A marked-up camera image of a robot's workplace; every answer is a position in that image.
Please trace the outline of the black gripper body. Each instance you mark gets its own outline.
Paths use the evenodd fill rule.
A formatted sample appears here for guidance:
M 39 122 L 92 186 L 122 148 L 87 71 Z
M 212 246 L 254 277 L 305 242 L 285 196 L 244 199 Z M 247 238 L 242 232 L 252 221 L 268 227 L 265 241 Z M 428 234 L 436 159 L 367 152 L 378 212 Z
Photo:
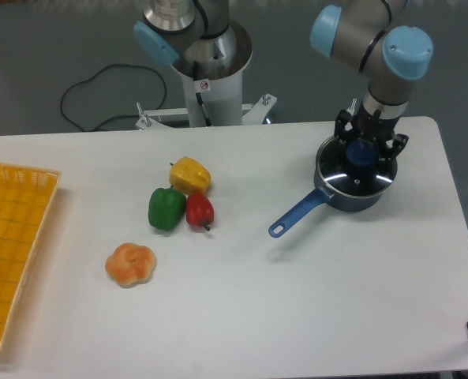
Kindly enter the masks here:
M 375 111 L 368 111 L 361 103 L 357 114 L 352 119 L 352 126 L 358 129 L 361 136 L 367 141 L 377 141 L 386 143 L 393 138 L 394 128 L 399 121 L 397 118 L 384 119 L 375 116 Z

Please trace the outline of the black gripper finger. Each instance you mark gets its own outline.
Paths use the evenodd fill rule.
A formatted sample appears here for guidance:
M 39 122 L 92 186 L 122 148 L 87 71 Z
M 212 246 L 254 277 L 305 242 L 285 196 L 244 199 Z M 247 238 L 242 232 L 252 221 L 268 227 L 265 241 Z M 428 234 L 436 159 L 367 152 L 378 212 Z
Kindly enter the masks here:
M 387 141 L 379 140 L 377 142 L 378 160 L 380 162 L 395 162 L 408 141 L 409 137 L 402 133 L 393 134 L 392 139 Z
M 338 139 L 344 148 L 346 148 L 354 139 L 354 127 L 352 121 L 353 116 L 344 109 L 338 113 L 335 119 L 334 137 Z

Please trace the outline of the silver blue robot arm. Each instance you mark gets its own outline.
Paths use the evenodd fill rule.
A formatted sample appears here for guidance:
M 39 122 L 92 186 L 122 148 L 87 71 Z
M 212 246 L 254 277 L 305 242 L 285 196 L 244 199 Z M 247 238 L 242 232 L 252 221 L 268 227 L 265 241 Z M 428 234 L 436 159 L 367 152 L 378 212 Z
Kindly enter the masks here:
M 359 110 L 339 113 L 335 135 L 347 145 L 364 141 L 378 160 L 392 161 L 405 148 L 406 136 L 394 128 L 433 54 L 432 40 L 421 29 L 391 27 L 405 7 L 404 1 L 326 6 L 309 35 L 313 49 L 369 79 Z M 148 55 L 181 76 L 191 126 L 262 123 L 267 106 L 242 109 L 242 74 L 253 45 L 231 20 L 228 2 L 152 1 L 133 34 Z

